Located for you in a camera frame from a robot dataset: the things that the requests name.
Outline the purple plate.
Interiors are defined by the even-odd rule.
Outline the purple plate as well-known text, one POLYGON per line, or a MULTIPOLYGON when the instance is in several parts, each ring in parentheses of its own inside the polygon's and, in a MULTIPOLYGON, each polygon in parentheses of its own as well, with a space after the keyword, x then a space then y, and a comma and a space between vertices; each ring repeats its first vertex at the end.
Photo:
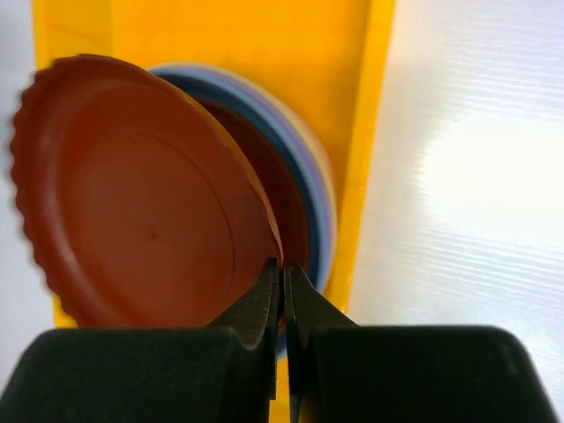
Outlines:
POLYGON ((337 203, 329 158, 312 130, 292 109, 268 92, 260 97, 263 118, 279 133, 302 172, 314 196, 315 211, 329 228, 324 243, 334 251, 338 237, 337 203))

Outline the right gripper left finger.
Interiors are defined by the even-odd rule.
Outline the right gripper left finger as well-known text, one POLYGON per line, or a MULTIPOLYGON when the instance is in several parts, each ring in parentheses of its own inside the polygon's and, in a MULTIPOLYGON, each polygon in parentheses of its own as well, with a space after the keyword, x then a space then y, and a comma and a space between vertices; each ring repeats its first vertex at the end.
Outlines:
POLYGON ((50 330, 1 396, 4 422, 265 422, 276 395, 274 260, 197 329, 50 330))

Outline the blue plate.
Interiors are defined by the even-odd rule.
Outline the blue plate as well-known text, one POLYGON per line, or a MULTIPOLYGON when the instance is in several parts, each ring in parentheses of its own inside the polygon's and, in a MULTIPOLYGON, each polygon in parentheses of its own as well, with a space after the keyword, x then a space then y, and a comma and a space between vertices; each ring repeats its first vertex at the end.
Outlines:
POLYGON ((313 131, 281 100, 232 71, 203 63, 168 63, 149 71, 193 97, 229 108, 266 136, 304 202, 313 247, 308 275, 323 292, 335 255, 337 211, 330 163, 313 131))

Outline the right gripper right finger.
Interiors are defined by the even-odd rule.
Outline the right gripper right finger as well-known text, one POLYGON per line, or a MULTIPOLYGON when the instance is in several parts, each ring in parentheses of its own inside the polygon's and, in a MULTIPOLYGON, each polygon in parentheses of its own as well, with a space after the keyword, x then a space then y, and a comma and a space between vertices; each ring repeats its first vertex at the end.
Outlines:
POLYGON ((554 422, 523 344, 493 326, 360 326, 284 271, 293 422, 554 422))

